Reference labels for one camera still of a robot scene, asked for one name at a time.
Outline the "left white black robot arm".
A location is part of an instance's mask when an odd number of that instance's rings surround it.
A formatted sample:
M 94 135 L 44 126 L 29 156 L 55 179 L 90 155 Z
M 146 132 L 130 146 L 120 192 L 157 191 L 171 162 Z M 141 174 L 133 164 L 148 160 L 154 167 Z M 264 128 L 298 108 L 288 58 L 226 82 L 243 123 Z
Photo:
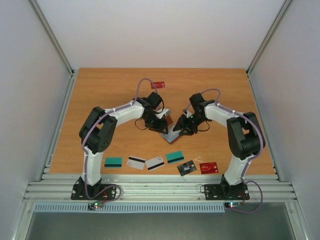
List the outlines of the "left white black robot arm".
M 81 148 L 84 153 L 83 171 L 78 181 L 80 189 L 88 199 L 96 199 L 103 191 L 101 163 L 105 150 L 110 146 L 115 130 L 131 120 L 144 120 L 145 127 L 153 132 L 168 134 L 167 117 L 170 110 L 159 105 L 164 101 L 152 92 L 148 97 L 136 97 L 116 108 L 95 107 L 79 131 Z

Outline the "brown leather card holder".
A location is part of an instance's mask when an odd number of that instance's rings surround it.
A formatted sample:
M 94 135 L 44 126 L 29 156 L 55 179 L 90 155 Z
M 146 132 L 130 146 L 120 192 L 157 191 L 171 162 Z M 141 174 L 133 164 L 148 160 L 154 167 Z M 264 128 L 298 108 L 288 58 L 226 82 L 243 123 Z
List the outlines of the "brown leather card holder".
M 174 123 L 172 117 L 170 115 L 166 116 L 165 119 L 168 123 L 168 133 L 160 133 L 159 135 L 166 140 L 169 144 L 173 144 L 178 138 L 180 138 L 180 130 L 174 131 L 176 124 Z

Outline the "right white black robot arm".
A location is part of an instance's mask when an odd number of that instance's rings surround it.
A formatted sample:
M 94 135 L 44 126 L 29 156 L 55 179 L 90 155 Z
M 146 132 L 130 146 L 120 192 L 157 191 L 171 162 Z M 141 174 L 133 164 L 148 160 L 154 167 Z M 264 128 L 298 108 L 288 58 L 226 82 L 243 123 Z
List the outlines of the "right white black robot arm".
M 232 198 L 245 185 L 244 176 L 252 160 L 260 156 L 266 144 L 257 116 L 251 111 L 232 110 L 217 100 L 205 100 L 201 93 L 192 95 L 189 102 L 194 113 L 184 110 L 173 131 L 179 132 L 180 136 L 192 136 L 199 132 L 200 124 L 208 121 L 226 127 L 232 156 L 219 189 L 224 198 Z

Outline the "black VIP card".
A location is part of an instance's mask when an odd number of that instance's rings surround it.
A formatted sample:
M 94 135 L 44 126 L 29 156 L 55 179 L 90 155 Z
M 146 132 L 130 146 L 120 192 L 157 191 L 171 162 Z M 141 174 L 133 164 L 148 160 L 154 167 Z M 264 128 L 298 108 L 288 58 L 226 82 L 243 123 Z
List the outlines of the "black VIP card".
M 178 169 L 179 174 L 182 177 L 197 170 L 196 165 L 194 164 L 194 162 L 192 160 L 187 161 L 181 165 L 178 165 L 177 169 Z

